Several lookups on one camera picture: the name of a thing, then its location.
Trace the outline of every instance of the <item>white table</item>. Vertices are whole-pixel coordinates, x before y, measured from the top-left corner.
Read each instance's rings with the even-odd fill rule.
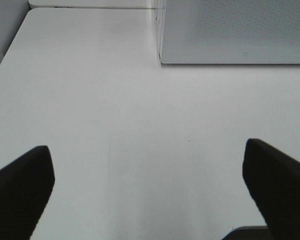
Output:
[[[34,8],[126,8],[151,9],[152,0],[29,0]]]
[[[154,32],[152,10],[27,15],[0,66],[0,168],[50,148],[33,240],[219,240],[265,224],[245,143],[300,160],[300,66],[161,66]]]

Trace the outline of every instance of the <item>white box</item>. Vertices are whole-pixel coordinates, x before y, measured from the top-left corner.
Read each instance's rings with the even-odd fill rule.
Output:
[[[162,63],[300,64],[300,0],[157,0]]]
[[[151,9],[152,0],[29,0],[35,8]]]

